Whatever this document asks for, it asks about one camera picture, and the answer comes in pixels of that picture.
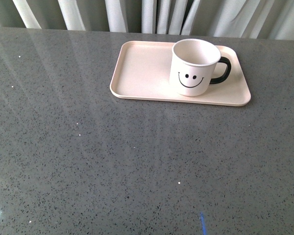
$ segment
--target white mug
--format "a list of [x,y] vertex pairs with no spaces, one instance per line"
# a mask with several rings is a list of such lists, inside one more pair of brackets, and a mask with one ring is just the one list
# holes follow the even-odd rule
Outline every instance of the white mug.
[[[224,74],[212,78],[217,63],[227,64]],[[218,84],[231,72],[230,60],[221,57],[219,49],[204,40],[184,39],[172,47],[170,86],[179,94],[197,96],[203,94],[209,84]]]

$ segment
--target mug rim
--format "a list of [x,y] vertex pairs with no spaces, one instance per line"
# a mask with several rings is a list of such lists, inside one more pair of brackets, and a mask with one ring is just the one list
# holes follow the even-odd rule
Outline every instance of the mug rim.
[[[209,64],[194,64],[194,63],[191,63],[191,62],[187,62],[185,60],[183,60],[182,58],[180,58],[175,52],[174,52],[174,49],[175,47],[181,43],[181,42],[184,42],[184,41],[196,41],[196,42],[204,42],[206,44],[209,44],[210,46],[213,46],[215,49],[218,50],[219,52],[219,56],[218,56],[218,59],[212,63],[209,63]],[[172,46],[172,55],[175,56],[178,60],[182,61],[184,64],[186,65],[189,65],[189,66],[193,66],[193,67],[207,67],[207,66],[211,66],[213,64],[216,64],[220,59],[221,59],[221,52],[220,50],[212,43],[208,42],[208,41],[205,41],[205,40],[202,40],[202,39],[196,39],[196,38],[187,38],[187,39],[182,39],[182,40],[179,40],[177,41],[176,43],[174,43],[174,45]]]

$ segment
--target mug handle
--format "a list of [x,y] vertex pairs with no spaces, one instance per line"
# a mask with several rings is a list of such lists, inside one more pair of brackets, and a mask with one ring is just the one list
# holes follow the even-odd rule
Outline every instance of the mug handle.
[[226,70],[221,77],[212,78],[210,81],[210,84],[218,84],[218,83],[224,82],[231,72],[231,62],[228,58],[221,56],[221,59],[218,61],[218,63],[226,64],[227,65]]

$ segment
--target curtain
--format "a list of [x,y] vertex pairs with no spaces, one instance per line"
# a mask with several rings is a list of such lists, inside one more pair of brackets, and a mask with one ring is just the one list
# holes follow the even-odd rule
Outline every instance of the curtain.
[[0,26],[294,40],[294,0],[0,0]]

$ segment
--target rectangular tray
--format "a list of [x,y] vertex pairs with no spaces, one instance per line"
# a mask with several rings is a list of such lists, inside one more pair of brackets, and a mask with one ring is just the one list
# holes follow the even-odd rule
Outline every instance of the rectangular tray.
[[[174,43],[130,41],[123,44],[110,83],[113,95],[123,99],[158,100],[197,104],[243,106],[251,98],[238,57],[229,47],[217,46],[231,61],[232,70],[222,83],[209,85],[199,96],[183,96],[169,85]],[[218,63],[213,77],[221,76],[225,64]]]

